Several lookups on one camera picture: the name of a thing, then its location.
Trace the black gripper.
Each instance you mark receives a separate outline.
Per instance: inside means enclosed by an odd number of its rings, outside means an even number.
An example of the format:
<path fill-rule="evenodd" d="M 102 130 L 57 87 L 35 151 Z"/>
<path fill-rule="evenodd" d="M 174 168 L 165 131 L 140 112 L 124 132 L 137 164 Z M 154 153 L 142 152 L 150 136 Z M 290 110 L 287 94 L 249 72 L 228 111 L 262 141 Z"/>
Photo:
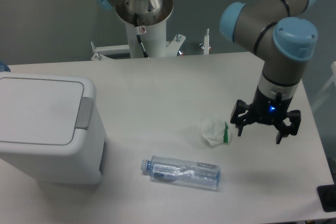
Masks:
<path fill-rule="evenodd" d="M 230 123 L 238 129 L 240 137 L 246 125 L 260 123 L 274 125 L 278 130 L 276 144 L 289 135 L 296 136 L 301 123 L 301 111 L 288 112 L 293 97 L 277 102 L 276 99 L 264 95 L 257 87 L 252 104 L 237 100 L 230 116 Z"/>

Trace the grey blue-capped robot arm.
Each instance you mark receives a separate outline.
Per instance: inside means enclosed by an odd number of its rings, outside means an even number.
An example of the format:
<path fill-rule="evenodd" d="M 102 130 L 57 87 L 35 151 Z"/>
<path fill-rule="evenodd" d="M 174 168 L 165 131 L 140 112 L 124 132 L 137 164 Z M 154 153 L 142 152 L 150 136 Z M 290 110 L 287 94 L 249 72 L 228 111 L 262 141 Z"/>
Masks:
<path fill-rule="evenodd" d="M 132 58 L 177 55 L 182 37 L 166 40 L 173 0 L 96 1 L 103 9 L 115 9 L 124 22 Z M 277 143 L 298 133 L 301 113 L 289 106 L 318 39 L 316 27 L 298 15 L 315 1 L 235 2 L 223 12 L 220 32 L 264 62 L 252 103 L 238 100 L 232 111 L 230 121 L 239 131 L 254 123 L 272 125 L 278 130 Z"/>

